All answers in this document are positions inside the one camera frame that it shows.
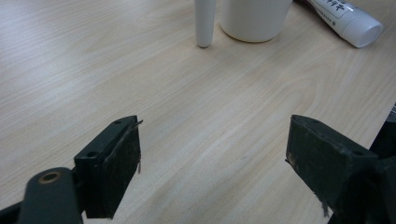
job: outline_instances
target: table surface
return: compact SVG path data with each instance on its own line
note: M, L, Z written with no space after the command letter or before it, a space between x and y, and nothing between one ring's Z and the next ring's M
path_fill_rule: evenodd
M396 2L352 2L385 26L363 49L296 4L249 44L222 32L218 3L200 49L191 0L0 1L0 207L137 115L142 173L113 220L84 222L326 223L284 162L290 116L369 147L396 102Z

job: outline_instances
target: white tube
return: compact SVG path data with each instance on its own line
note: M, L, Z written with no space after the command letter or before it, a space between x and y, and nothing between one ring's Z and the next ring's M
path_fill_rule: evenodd
M207 48L212 43L216 0L194 0L195 38L197 45Z
M356 48L375 41L383 30L381 22L344 0L307 0L334 31Z

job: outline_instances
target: screw hole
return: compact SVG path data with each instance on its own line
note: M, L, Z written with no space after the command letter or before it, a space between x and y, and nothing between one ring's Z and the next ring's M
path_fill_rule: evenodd
M97 153L97 152L89 152L89 153L87 154L87 156L92 158L92 157L96 157L98 154L99 154L99 153Z
M38 179L38 183L40 184L50 184L52 182L57 181L59 178L61 178L61 173L59 172L49 172L44 175L42 175Z

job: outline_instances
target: wood grain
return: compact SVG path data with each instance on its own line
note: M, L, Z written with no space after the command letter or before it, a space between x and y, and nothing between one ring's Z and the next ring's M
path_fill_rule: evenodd
M221 31L218 2L199 49L192 1L0 1L0 209L136 114L142 174L112 221L86 223L327 223L284 162L290 115L369 147L396 102L396 3L355 2L385 26L364 49L294 4L248 44Z

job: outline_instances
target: white mug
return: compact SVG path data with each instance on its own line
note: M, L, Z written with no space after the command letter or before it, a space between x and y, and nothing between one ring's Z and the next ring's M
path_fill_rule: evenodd
M292 0L222 0L220 25L223 31L246 42L264 42L282 29ZM212 42L216 0L194 0L197 45Z

